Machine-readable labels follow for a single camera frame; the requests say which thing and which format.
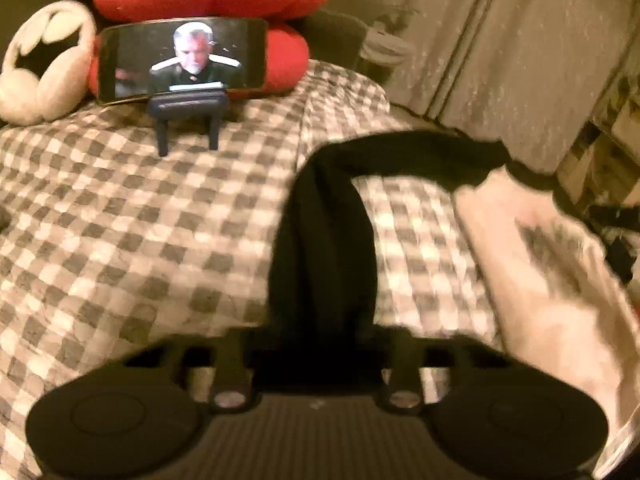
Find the grey office chair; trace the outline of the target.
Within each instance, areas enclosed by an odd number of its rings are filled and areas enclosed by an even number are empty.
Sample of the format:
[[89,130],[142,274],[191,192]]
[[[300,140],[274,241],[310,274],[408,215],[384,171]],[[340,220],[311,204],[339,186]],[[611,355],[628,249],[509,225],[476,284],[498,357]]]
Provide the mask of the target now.
[[349,14],[368,26],[355,72],[385,84],[395,68],[411,58],[413,44],[402,34],[419,13],[412,6],[383,0],[329,0],[320,10]]

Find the dark grey sofa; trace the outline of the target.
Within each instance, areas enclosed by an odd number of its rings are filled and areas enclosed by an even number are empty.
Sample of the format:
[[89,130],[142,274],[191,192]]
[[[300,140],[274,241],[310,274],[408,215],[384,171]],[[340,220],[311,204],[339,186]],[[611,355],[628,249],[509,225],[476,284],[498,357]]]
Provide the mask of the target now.
[[328,10],[300,18],[293,27],[306,40],[311,58],[349,70],[358,63],[368,31],[368,26],[359,18]]

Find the grey star curtain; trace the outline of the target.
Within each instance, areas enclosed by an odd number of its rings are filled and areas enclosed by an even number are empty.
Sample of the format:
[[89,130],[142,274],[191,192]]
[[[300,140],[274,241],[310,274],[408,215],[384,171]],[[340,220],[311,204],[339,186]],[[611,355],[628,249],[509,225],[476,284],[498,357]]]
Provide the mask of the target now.
[[639,0],[390,0],[390,100],[541,172],[559,166],[639,27]]

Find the wooden shelf unit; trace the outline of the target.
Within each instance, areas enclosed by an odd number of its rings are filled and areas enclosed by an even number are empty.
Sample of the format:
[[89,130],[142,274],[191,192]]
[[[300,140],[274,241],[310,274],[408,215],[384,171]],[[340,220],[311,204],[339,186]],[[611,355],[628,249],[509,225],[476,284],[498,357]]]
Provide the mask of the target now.
[[556,178],[581,216],[639,203],[639,50],[626,55],[566,153]]

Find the grey checkered quilt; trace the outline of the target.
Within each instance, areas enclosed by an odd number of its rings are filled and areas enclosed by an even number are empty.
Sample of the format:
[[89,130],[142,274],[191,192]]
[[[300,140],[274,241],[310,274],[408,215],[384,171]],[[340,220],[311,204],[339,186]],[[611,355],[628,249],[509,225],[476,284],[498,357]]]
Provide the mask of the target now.
[[168,334],[265,316],[271,244],[318,146],[400,130],[385,91],[323,62],[286,96],[251,100],[211,150],[200,122],[157,153],[140,105],[89,103],[1,131],[1,474],[33,479],[32,404]]

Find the black and white raglan shirt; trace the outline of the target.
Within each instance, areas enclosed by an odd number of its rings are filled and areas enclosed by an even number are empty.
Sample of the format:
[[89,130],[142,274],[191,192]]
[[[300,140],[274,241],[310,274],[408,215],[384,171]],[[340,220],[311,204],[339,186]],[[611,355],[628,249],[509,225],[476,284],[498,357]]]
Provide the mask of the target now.
[[498,142],[304,132],[273,244],[270,321],[341,337],[465,332],[591,394],[600,478],[639,474],[639,321],[555,182]]

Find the white plush toy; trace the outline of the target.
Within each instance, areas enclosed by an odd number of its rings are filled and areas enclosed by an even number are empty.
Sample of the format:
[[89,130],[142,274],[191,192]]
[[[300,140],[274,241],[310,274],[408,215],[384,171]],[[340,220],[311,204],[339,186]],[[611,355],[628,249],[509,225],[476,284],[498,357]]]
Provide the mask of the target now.
[[88,91],[96,39],[89,9],[74,0],[44,6],[21,25],[1,67],[1,119],[29,126],[70,113]]

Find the dark blue phone stand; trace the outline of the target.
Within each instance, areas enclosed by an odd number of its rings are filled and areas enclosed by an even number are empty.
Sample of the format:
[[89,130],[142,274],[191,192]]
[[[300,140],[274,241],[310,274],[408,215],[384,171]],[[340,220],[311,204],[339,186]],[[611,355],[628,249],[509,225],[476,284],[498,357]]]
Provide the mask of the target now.
[[229,97],[224,90],[179,91],[151,96],[146,114],[153,127],[160,157],[168,155],[168,127],[174,120],[201,119],[206,125],[208,148],[219,148],[219,130],[229,109]]

